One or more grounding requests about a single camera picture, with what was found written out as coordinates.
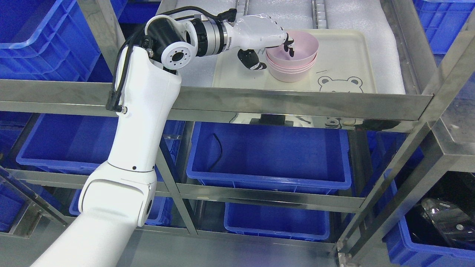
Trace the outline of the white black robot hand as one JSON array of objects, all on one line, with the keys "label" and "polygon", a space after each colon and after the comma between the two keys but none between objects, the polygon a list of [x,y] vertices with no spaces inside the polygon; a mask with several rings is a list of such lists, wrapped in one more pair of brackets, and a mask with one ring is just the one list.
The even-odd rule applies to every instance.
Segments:
[{"label": "white black robot hand", "polygon": [[294,40],[265,14],[237,16],[234,22],[224,21],[227,32],[226,49],[239,49],[237,57],[249,70],[266,69],[257,55],[257,50],[284,45],[285,51],[291,50]]}]

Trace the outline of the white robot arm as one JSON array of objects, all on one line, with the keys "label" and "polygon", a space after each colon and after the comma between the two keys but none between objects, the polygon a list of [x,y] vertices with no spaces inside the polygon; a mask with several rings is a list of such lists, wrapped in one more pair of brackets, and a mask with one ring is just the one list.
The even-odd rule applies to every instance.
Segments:
[{"label": "white robot arm", "polygon": [[181,87],[177,70],[227,49],[235,15],[150,19],[117,55],[106,109],[119,116],[108,159],[85,181],[80,215],[34,267],[115,267],[153,205],[155,161]]}]

